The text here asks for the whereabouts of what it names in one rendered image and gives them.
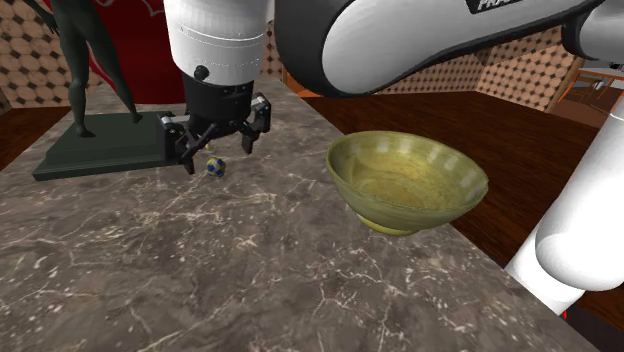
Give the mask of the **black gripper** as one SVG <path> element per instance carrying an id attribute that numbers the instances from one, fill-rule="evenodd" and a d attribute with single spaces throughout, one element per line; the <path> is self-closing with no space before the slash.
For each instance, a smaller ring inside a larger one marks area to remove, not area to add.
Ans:
<path id="1" fill-rule="evenodd" d="M 157 117 L 159 148 L 166 161 L 183 165 L 195 173 L 194 156 L 215 135 L 242 134 L 241 146 L 251 154 L 261 133 L 271 128 L 271 103 L 262 93 L 253 93 L 254 82 L 218 86 L 183 75 L 186 108 L 189 114 L 165 112 Z M 250 112 L 254 120 L 247 121 Z"/>

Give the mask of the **dark green figure statue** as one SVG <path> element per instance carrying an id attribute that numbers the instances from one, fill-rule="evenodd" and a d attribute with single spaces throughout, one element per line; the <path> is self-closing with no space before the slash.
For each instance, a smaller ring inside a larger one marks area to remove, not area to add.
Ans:
<path id="1" fill-rule="evenodd" d="M 172 164 L 159 154 L 154 112 L 140 114 L 125 82 L 115 45 L 90 0 L 24 0 L 60 39 L 71 74 L 68 88 L 73 124 L 35 169 L 37 181 L 111 173 Z M 108 82 L 124 113 L 89 115 L 90 71 Z"/>

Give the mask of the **green ceramic bowl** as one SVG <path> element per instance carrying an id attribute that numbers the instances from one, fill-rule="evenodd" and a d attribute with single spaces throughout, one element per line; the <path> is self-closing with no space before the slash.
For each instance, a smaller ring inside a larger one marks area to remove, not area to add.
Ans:
<path id="1" fill-rule="evenodd" d="M 326 165 L 336 189 L 367 227 L 411 235 L 474 209 L 488 192 L 484 170 L 438 141 L 394 131 L 334 140 Z"/>

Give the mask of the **wooden table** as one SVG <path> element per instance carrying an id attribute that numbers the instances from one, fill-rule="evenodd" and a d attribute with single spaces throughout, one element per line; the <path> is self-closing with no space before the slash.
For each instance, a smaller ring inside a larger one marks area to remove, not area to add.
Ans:
<path id="1" fill-rule="evenodd" d="M 601 127 L 624 100 L 624 69 L 580 68 L 546 112 L 591 127 Z"/>

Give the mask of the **red wall hanging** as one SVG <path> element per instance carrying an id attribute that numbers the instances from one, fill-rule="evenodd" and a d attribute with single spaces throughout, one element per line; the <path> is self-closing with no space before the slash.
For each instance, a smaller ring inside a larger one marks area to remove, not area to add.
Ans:
<path id="1" fill-rule="evenodd" d="M 90 0 L 112 39 L 136 104 L 185 101 L 173 62 L 163 0 Z"/>

